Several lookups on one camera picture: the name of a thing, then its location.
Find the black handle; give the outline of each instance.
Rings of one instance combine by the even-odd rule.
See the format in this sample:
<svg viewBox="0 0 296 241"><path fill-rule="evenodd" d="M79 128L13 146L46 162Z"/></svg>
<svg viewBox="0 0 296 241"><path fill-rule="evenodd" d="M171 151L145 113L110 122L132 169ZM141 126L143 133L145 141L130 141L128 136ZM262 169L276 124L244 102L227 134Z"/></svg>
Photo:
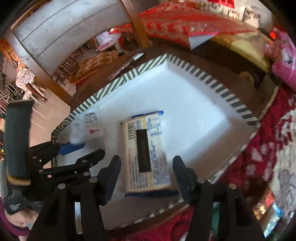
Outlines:
<svg viewBox="0 0 296 241"><path fill-rule="evenodd" d="M34 101L20 100L8 104L4 137L7 179L14 185L28 185L27 167L30 117Z"/></svg>

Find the pink toy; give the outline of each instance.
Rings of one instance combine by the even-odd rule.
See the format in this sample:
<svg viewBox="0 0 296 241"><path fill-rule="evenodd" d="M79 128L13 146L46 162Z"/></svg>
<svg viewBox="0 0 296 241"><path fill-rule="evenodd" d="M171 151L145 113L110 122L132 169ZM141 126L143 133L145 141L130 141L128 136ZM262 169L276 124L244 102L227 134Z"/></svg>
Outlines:
<svg viewBox="0 0 296 241"><path fill-rule="evenodd" d="M274 61L272 72L296 91L296 48L289 35L273 29L276 40L264 47L265 56Z"/></svg>

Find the food package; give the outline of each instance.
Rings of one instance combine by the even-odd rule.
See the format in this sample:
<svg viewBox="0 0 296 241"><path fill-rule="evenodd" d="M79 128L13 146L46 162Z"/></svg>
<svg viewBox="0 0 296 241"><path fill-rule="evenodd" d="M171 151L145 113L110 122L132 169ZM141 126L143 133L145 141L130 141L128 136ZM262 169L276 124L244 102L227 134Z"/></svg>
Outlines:
<svg viewBox="0 0 296 241"><path fill-rule="evenodd" d="M274 195L272 191L270 190L270 187L267 187L264 191L264 194L260 198L260 201L252 207L252 210L257 218L257 220L260 220L266 211L272 206L274 203Z"/></svg>
<svg viewBox="0 0 296 241"><path fill-rule="evenodd" d="M70 142L72 144L84 143L87 140L104 135L100 119L100 110L97 107L81 113L70 126Z"/></svg>
<svg viewBox="0 0 296 241"><path fill-rule="evenodd" d="M123 122L127 193L171 187L162 134L159 112Z"/></svg>
<svg viewBox="0 0 296 241"><path fill-rule="evenodd" d="M263 230L265 238L272 232L278 221L282 216L282 210L273 203L271 208L269 209L267 215L260 222L260 226Z"/></svg>

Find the person's hand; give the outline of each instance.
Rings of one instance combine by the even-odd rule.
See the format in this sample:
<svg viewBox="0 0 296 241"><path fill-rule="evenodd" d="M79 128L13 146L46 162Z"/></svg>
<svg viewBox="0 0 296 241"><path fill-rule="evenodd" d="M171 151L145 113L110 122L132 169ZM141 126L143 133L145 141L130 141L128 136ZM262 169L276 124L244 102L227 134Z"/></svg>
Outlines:
<svg viewBox="0 0 296 241"><path fill-rule="evenodd" d="M11 224L21 228L25 228L27 223L34 223L38 217L37 212L29 210L21 210L13 215L9 215L4 209L4 215Z"/></svg>

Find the red fabric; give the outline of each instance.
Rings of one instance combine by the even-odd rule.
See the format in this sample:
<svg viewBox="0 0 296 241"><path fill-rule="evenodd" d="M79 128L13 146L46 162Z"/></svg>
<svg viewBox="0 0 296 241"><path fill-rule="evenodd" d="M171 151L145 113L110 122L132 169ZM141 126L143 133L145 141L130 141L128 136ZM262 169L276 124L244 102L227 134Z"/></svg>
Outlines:
<svg viewBox="0 0 296 241"><path fill-rule="evenodd" d="M224 6L234 8L234 0L207 0L207 1L208 2L220 3L220 4L224 5Z"/></svg>
<svg viewBox="0 0 296 241"><path fill-rule="evenodd" d="M221 183L234 183L247 191L252 178L262 177L270 182L276 164L276 151L292 140L291 132L282 132L283 126L290 125L291 117L282 118L295 109L295 96L290 88L280 88L276 99L261 120L261 128L220 179Z"/></svg>
<svg viewBox="0 0 296 241"><path fill-rule="evenodd" d="M88 78L89 78L89 76L76 82L75 83L76 90L78 90L88 80Z"/></svg>
<svg viewBox="0 0 296 241"><path fill-rule="evenodd" d="M221 33L244 33L252 27L227 16L204 12L193 7L194 3L169 2L150 8L139 14L146 33L189 46L190 36ZM113 28L111 33L132 32L130 23Z"/></svg>
<svg viewBox="0 0 296 241"><path fill-rule="evenodd" d="M264 175L266 175L266 169L269 168L269 165L271 165L272 169L276 163L276 149L272 148L273 145L278 145L278 148L282 149L284 145L287 145L288 140L291 140L290 132L281 133L280 130L282 130L284 125L291 123L291 119L286 118L285 115L289 111L295 109L295 107L296 99L293 91L287 87L280 88L268 113L261 120L261 128L258 133L243 153L226 170L219 182L225 184L235 183L238 187L241 187L244 192L243 187L245 183L251 180L251 178L264 178ZM261 150L262 146L266 143L268 147ZM254 149L260 153L262 158L261 161L253 160ZM249 164L255 165L255 172L253 175L248 175ZM160 226L118 239L113 239L113 241L178 241L183 234L188 231L192 219L192 213L193 208L189 207L184 212L176 215Z"/></svg>

